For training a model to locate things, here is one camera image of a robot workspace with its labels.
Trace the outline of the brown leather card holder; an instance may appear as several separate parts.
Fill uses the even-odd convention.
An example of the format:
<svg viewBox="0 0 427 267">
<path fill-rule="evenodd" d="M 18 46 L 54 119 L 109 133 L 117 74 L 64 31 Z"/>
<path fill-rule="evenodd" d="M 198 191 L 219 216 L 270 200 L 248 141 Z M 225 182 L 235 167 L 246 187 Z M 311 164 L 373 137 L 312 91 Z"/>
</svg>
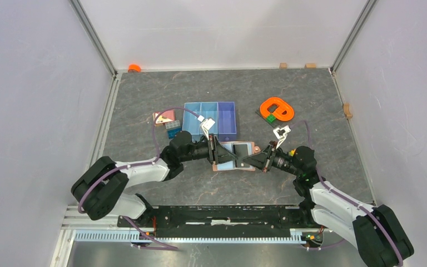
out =
<svg viewBox="0 0 427 267">
<path fill-rule="evenodd" d="M 255 171 L 256 168 L 250 164 L 247 164 L 243 159 L 247 156 L 251 156 L 257 152 L 260 152 L 260 148 L 252 141 L 229 141 L 221 142 L 221 145 L 228 151 L 232 152 L 236 157 L 223 164 L 213 165 L 212 170 L 218 171 Z"/>
</svg>

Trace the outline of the black credit card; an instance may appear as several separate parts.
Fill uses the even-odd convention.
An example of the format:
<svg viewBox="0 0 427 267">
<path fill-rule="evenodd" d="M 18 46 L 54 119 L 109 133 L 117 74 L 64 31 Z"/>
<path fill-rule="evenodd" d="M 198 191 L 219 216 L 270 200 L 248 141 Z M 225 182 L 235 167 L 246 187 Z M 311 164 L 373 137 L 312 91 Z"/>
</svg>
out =
<svg viewBox="0 0 427 267">
<path fill-rule="evenodd" d="M 249 155 L 249 145 L 234 144 L 232 148 L 233 148 L 233 153 L 237 157 L 237 159 L 234 161 L 235 167 L 239 169 L 248 169 L 250 165 L 244 162 L 244 158 Z"/>
</svg>

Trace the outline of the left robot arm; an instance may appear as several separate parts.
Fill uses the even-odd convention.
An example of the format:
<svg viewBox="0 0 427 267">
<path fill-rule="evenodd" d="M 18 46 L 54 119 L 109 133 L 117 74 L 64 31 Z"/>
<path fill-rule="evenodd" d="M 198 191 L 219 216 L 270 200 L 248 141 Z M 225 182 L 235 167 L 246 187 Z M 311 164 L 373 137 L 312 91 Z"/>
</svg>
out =
<svg viewBox="0 0 427 267">
<path fill-rule="evenodd" d="M 117 162 L 100 157 L 73 184 L 71 193 L 78 202 L 78 212 L 91 220 L 109 214 L 124 215 L 138 226 L 152 221 L 152 211 L 138 195 L 125 197 L 126 188 L 148 182 L 164 182 L 183 172 L 183 163 L 207 160 L 212 165 L 237 160 L 237 156 L 220 144 L 215 135 L 193 141 L 187 131 L 175 134 L 159 156 L 134 162 Z"/>
</svg>

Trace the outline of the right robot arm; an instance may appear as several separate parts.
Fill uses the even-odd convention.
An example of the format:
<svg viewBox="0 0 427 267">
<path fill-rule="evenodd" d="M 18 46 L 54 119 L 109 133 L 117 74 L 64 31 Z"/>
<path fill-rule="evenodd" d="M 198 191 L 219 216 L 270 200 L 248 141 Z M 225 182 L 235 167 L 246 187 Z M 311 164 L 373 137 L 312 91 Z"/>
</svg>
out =
<svg viewBox="0 0 427 267">
<path fill-rule="evenodd" d="M 372 206 L 343 193 L 317 170 L 315 151 L 299 146 L 285 152 L 272 141 L 243 162 L 268 172 L 277 168 L 295 176 L 293 185 L 304 198 L 299 220 L 306 227 L 322 225 L 354 246 L 366 266 L 402 266 L 414 247 L 393 210 Z"/>
</svg>

